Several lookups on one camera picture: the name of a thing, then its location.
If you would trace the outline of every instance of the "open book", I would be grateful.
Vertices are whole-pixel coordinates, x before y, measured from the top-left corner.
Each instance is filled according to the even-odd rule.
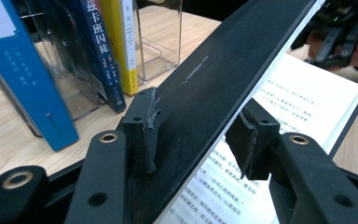
[[[254,99],[280,122],[280,133],[306,134],[328,154],[357,115],[358,84],[284,55]],[[240,176],[222,139],[158,222],[278,222],[269,182]]]

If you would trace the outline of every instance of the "white page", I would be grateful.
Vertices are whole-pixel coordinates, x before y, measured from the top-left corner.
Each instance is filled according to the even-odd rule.
[[[332,145],[358,103],[358,84],[284,55],[254,98],[281,133],[304,133],[321,146],[332,135]],[[159,223],[278,223],[269,182],[240,176],[222,139]]]

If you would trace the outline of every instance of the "yellow book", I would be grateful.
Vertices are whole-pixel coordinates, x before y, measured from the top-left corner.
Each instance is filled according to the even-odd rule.
[[[132,0],[99,0],[121,88],[128,95],[138,91]]]

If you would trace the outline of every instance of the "table surface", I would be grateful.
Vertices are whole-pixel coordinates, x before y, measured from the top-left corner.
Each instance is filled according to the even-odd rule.
[[[219,21],[183,13],[181,62],[220,24]],[[298,58],[307,55],[306,48],[289,51]],[[157,87],[171,72],[145,83],[141,89]],[[358,72],[352,69],[339,71],[341,76],[358,82]],[[126,96],[129,105],[132,97]],[[54,174],[85,158],[90,139],[97,133],[112,130],[125,115],[108,106],[92,112],[76,122],[80,140],[53,152],[44,139],[34,137],[16,110],[0,91],[0,174],[23,165],[40,165],[48,175]],[[334,161],[338,166],[358,174],[358,117],[339,148]]]

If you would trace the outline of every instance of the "book spine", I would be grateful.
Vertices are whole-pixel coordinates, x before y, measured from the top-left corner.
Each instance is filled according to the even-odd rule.
[[[123,91],[121,89],[119,74],[116,69],[114,56],[108,43],[99,1],[76,1],[80,1],[83,10],[83,16],[86,19],[87,27],[92,38],[92,43],[95,47],[96,55],[99,61],[98,65],[102,70],[102,83],[105,85],[105,91],[107,91],[107,102],[115,111],[120,112],[126,108],[126,102],[124,99]]]
[[[54,151],[78,140],[76,126],[10,0],[0,1],[0,79]]]
[[[132,0],[99,0],[109,43],[119,65],[121,87],[128,95],[138,91]]]

